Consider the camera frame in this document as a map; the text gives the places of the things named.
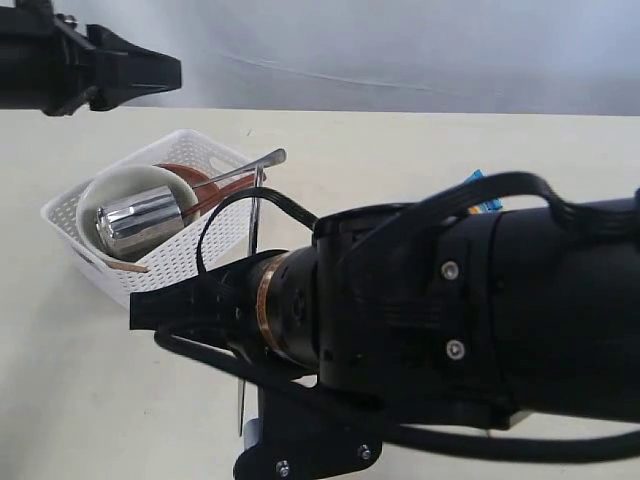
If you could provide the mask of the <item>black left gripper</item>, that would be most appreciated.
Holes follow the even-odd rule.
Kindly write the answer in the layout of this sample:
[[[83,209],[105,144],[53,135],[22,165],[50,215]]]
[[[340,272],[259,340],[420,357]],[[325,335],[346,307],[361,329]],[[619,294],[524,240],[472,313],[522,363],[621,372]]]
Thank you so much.
[[[57,13],[51,1],[1,8],[1,108],[70,116],[87,105],[110,111],[181,88],[181,62],[136,46],[110,29]]]

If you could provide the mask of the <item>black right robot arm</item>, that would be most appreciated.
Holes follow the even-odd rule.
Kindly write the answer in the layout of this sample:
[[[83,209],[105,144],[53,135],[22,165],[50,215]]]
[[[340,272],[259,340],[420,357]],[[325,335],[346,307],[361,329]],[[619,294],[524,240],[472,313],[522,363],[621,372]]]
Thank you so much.
[[[130,299],[129,326],[254,384],[237,479],[321,479],[384,444],[477,460],[632,458],[639,436],[489,439],[547,413],[639,419],[637,198],[476,214],[503,187],[323,218],[271,190],[312,232]]]

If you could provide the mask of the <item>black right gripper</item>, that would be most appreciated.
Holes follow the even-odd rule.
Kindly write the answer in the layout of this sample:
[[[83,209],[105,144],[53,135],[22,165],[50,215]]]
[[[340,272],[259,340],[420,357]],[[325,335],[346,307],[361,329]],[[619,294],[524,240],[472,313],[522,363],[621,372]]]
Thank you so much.
[[[172,352],[249,380],[261,436],[237,479],[322,479],[370,467],[392,428],[507,429],[492,351],[488,262],[440,223],[355,265],[350,249],[399,205],[317,218],[303,248],[267,250],[130,298],[130,326]]]

